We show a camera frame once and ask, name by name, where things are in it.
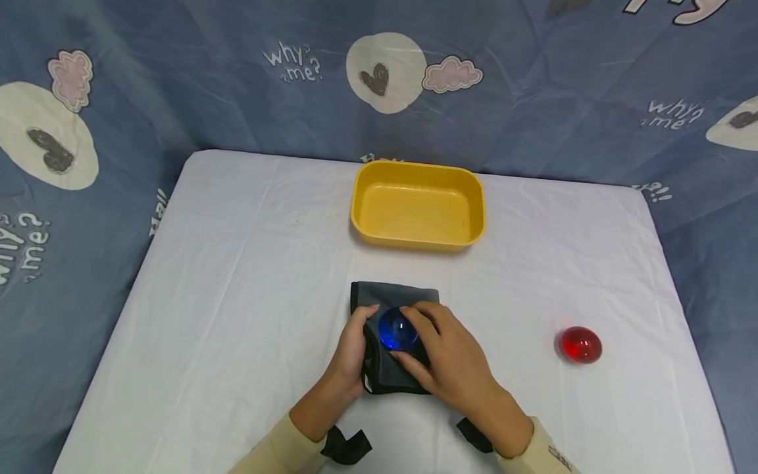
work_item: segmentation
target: gray fabric pouch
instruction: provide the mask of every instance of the gray fabric pouch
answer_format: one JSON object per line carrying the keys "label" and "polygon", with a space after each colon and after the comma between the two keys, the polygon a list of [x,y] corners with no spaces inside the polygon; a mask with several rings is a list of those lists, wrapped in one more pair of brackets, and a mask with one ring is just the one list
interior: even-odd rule
{"label": "gray fabric pouch", "polygon": [[[350,312],[358,306],[379,305],[379,310],[363,327],[366,337],[366,354],[363,359],[363,386],[369,394],[407,394],[427,395],[429,392],[410,375],[382,344],[379,335],[379,321],[388,309],[410,306],[418,301],[440,302],[437,290],[407,287],[401,284],[377,283],[373,281],[355,281],[350,287]],[[406,350],[419,362],[429,366],[424,345],[418,339]]]}

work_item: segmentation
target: hand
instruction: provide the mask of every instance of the hand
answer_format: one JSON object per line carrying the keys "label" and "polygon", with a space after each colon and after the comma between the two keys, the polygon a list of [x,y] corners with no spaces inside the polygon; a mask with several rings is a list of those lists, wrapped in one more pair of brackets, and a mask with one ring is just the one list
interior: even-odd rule
{"label": "hand", "polygon": [[423,388],[470,419],[501,455],[522,454],[534,425],[492,376],[474,336],[446,306],[419,302],[400,311],[418,332],[431,367],[408,353],[392,355]]}
{"label": "hand", "polygon": [[326,372],[290,411],[295,427],[315,443],[324,439],[350,404],[363,394],[363,325],[378,309],[379,305],[356,308],[342,330]]}

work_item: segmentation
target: yellow plastic tray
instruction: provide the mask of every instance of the yellow plastic tray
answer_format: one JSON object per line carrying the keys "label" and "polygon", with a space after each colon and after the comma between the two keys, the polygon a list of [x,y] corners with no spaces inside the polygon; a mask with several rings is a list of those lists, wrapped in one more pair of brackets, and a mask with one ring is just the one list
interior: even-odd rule
{"label": "yellow plastic tray", "polygon": [[457,252],[487,226],[484,188],[463,168],[370,162],[356,176],[350,218],[369,243]]}

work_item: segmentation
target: pink cloud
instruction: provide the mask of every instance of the pink cloud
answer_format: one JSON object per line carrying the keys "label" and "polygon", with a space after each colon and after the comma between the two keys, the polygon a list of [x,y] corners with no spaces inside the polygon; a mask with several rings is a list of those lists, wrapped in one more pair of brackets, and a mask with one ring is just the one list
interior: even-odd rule
{"label": "pink cloud", "polygon": [[442,94],[458,89],[468,89],[479,84],[483,77],[484,72],[477,69],[471,60],[461,61],[458,56],[448,56],[439,64],[427,66],[421,85],[424,89]]}
{"label": "pink cloud", "polygon": [[48,61],[52,76],[52,93],[72,112],[89,105],[89,82],[92,60],[84,51],[60,51],[57,59]]}

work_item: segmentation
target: blue glass ball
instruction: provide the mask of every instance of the blue glass ball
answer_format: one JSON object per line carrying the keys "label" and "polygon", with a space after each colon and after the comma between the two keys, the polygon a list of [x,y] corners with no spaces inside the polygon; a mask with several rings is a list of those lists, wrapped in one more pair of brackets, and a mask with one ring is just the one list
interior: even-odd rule
{"label": "blue glass ball", "polygon": [[408,350],[418,339],[418,333],[400,308],[389,308],[379,319],[379,337],[390,350]]}

